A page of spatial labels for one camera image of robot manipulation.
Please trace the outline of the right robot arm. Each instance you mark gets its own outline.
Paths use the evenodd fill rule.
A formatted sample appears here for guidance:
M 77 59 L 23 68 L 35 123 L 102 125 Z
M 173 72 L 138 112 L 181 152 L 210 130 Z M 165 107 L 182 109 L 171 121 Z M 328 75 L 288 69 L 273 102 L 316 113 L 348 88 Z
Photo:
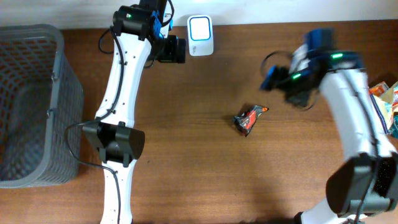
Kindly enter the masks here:
M 358 53 L 338 50 L 332 29 L 308 32 L 290 54 L 289 67 L 273 66 L 261 84 L 280 90 L 286 102 L 307 107 L 310 94 L 327 100 L 343 145 L 344 163 L 329 177 L 326 196 L 299 212 L 294 223 L 362 223 L 397 206 L 397 150 L 374 108 L 368 76 Z

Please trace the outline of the yellow snack bag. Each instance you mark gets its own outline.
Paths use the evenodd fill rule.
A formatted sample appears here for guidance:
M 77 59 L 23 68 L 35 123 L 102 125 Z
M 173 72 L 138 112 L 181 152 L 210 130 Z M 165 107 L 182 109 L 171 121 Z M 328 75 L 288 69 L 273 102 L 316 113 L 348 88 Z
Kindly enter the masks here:
M 379 97 L 371 94 L 371 99 L 379 116 L 383 131 L 386 134 L 391 134 L 393 117 L 397 115 L 397 82 Z

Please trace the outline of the silver dark snack packet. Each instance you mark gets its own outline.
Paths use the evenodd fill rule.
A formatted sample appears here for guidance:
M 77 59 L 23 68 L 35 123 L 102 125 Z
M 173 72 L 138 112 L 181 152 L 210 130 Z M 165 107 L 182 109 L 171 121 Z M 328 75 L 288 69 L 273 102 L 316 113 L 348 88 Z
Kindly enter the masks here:
M 253 105 L 241 115 L 234 116 L 233 123 L 235 124 L 237 130 L 243 136 L 247 137 L 255 125 L 258 117 L 267 111 L 269 111 L 268 107 Z

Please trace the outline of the blue mouthwash bottle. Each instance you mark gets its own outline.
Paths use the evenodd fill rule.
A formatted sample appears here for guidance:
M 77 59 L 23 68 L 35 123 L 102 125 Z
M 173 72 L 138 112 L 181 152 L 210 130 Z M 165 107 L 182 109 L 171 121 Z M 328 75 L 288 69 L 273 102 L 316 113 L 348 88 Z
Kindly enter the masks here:
M 398 115 L 395 115 L 393 117 L 393 122 L 391 126 L 391 135 L 394 138 L 398 138 Z

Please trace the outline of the orange tissue pack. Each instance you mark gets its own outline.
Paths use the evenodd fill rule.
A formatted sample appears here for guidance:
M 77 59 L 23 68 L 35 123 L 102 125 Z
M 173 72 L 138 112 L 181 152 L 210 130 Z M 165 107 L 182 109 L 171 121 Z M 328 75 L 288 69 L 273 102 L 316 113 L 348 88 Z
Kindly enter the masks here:
M 383 95 L 388 89 L 389 89 L 389 86 L 387 85 L 386 82 L 380 82 L 377 85 L 371 87 L 369 89 L 369 92 L 372 95 L 379 97 L 379 96 Z

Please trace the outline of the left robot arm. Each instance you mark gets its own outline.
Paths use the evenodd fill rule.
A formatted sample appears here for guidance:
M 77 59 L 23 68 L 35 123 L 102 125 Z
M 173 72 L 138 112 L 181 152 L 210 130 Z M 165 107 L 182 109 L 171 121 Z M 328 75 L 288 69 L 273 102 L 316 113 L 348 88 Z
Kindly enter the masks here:
M 99 153 L 104 170 L 102 223 L 132 223 L 131 187 L 145 133 L 134 128 L 136 97 L 142 72 L 155 62 L 185 63 L 187 41 L 170 35 L 172 1 L 139 1 L 121 6 L 108 29 L 114 43 L 113 62 L 95 118 L 81 124 Z

